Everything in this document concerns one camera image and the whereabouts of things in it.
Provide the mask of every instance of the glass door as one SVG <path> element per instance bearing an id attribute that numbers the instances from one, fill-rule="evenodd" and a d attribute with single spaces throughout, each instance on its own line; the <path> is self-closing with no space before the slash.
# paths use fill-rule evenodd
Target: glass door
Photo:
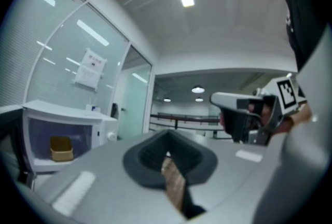
<path id="1" fill-rule="evenodd" d="M 122 99 L 117 101 L 120 139 L 139 136 L 143 132 L 151 68 L 152 66 L 131 47 L 116 91 L 116 93 L 123 91 Z"/>

